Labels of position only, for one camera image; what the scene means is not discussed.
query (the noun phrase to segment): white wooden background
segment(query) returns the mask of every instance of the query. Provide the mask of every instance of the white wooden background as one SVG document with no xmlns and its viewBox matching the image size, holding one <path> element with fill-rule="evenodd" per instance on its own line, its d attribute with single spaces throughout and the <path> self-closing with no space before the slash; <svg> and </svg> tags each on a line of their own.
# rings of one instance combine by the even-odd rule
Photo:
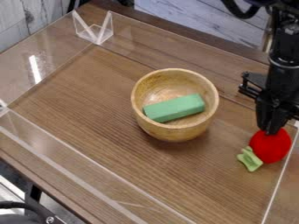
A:
<svg viewBox="0 0 299 224">
<path fill-rule="evenodd" d="M 236 2 L 248 8 L 244 0 Z M 220 0 L 135 0 L 135 8 L 246 46 L 262 44 L 268 19 L 264 9 L 250 20 L 239 20 Z"/>
<path fill-rule="evenodd" d="M 0 52 L 60 18 L 71 0 L 0 0 Z"/>
</svg>

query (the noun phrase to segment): bowl rim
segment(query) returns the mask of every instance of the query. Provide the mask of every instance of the bowl rim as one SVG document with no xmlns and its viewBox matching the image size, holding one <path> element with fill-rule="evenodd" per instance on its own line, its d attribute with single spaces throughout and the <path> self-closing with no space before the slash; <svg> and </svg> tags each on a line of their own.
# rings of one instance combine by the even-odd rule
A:
<svg viewBox="0 0 299 224">
<path fill-rule="evenodd" d="M 154 121 L 152 119 L 150 119 L 144 113 L 142 112 L 142 110 L 138 108 L 136 106 L 136 88 L 139 86 L 139 84 L 152 75 L 155 74 L 159 74 L 160 72 L 164 72 L 164 71 L 183 71 L 188 74 L 192 74 L 198 77 L 200 77 L 206 82 L 207 84 L 210 85 L 211 87 L 211 90 L 212 90 L 212 93 L 214 93 L 214 97 L 215 97 L 215 103 L 211 107 L 211 110 L 210 110 L 210 113 L 206 115 L 204 117 L 204 120 L 200 119 L 198 122 L 194 122 L 194 123 L 190 123 L 190 124 L 179 124 L 179 125 L 170 125 L 170 124 L 164 124 L 164 123 L 159 123 L 156 121 Z M 132 93 L 131 93 L 131 103 L 132 103 L 132 107 L 134 107 L 134 110 L 135 112 L 138 113 L 138 115 L 151 124 L 154 124 L 155 126 L 158 127 L 162 127 L 162 128 L 167 128 L 167 129 L 174 129 L 174 130 L 178 130 L 178 129 L 186 129 L 186 128 L 192 128 L 195 126 L 198 126 L 199 124 L 202 124 L 203 122 L 206 122 L 207 120 L 211 119 L 211 117 L 214 116 L 216 110 L 218 110 L 218 107 L 219 107 L 219 103 L 220 103 L 220 96 L 219 96 L 219 91 L 218 89 L 215 88 L 212 82 L 199 73 L 195 73 L 194 71 L 188 70 L 188 69 L 183 69 L 183 68 L 164 68 L 164 69 L 159 69 L 159 70 L 155 70 L 152 71 L 151 73 L 148 73 L 135 84 L 135 87 L 134 87 L 134 90 L 132 90 Z"/>
</svg>

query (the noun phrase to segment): wooden table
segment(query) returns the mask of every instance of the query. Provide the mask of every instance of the wooden table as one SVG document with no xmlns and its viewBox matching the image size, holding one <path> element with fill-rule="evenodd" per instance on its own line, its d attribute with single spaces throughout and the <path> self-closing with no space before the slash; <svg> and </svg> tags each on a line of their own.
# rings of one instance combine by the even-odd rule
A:
<svg viewBox="0 0 299 224">
<path fill-rule="evenodd" d="M 100 4 L 79 9 L 89 23 L 104 19 Z M 68 15 L 1 55 L 11 76 L 0 74 L 0 98 L 13 102 L 0 119 L 1 159 L 89 223 L 259 223 L 284 161 L 255 173 L 236 161 L 258 130 L 254 102 L 238 85 L 243 71 L 267 72 L 263 53 L 244 48 L 242 56 L 242 47 L 219 49 L 171 23 L 168 32 L 112 17 L 115 36 L 103 46 L 76 37 Z M 180 31 L 188 38 L 175 34 Z M 28 65 L 33 55 L 48 76 L 39 85 Z M 210 130 L 187 143 L 152 139 L 132 114 L 138 79 L 166 67 L 203 74 L 222 96 Z M 292 176 L 298 170 L 290 169 Z M 282 188 L 274 208 L 280 212 L 270 223 L 290 223 L 296 216 L 299 199 L 288 203 L 290 189 L 295 186 Z"/>
</svg>

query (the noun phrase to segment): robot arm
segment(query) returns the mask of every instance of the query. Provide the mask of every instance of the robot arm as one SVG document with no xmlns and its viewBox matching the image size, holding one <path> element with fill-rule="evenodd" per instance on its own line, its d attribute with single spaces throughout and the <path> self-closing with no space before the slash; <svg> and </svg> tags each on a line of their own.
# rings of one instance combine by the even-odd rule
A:
<svg viewBox="0 0 299 224">
<path fill-rule="evenodd" d="M 239 18 L 251 18 L 262 6 L 272 16 L 274 42 L 267 76 L 243 73 L 239 92 L 256 101 L 256 124 L 274 135 L 290 119 L 299 120 L 299 3 L 296 0 L 246 0 L 243 12 L 234 0 L 222 0 Z"/>
</svg>

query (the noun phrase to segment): green block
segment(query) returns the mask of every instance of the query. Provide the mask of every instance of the green block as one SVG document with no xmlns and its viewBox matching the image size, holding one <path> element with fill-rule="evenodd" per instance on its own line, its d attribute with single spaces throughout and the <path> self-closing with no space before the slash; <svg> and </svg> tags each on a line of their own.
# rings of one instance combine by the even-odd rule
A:
<svg viewBox="0 0 299 224">
<path fill-rule="evenodd" d="M 255 155 L 251 147 L 242 150 L 243 154 L 238 155 L 238 160 L 244 164 L 247 170 L 254 172 L 263 164 L 263 161 Z"/>
<path fill-rule="evenodd" d="M 144 106 L 146 116 L 159 123 L 198 114 L 203 110 L 204 101 L 199 94 L 190 94 Z"/>
</svg>

